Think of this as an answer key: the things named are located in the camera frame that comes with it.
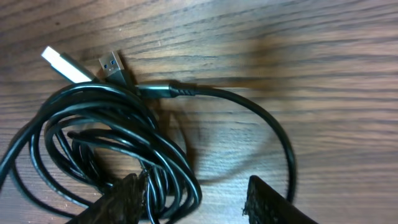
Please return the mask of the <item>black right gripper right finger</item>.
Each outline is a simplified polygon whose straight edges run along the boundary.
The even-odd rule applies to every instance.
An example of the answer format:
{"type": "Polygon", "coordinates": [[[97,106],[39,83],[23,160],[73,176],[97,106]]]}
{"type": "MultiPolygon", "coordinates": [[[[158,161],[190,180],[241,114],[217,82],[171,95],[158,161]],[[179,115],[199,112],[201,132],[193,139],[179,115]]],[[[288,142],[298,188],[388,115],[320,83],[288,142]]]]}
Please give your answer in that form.
{"type": "Polygon", "coordinates": [[[256,175],[249,178],[243,214],[250,224],[317,224],[256,175]]]}

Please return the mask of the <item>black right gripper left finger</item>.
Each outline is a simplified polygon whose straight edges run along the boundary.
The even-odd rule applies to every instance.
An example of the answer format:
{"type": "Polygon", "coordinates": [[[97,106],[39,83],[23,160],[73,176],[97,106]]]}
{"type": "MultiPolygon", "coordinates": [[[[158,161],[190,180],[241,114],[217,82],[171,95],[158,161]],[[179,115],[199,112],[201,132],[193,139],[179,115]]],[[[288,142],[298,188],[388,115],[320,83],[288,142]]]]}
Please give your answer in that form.
{"type": "Polygon", "coordinates": [[[144,212],[146,176],[129,174],[67,224],[137,224],[144,212]]]}

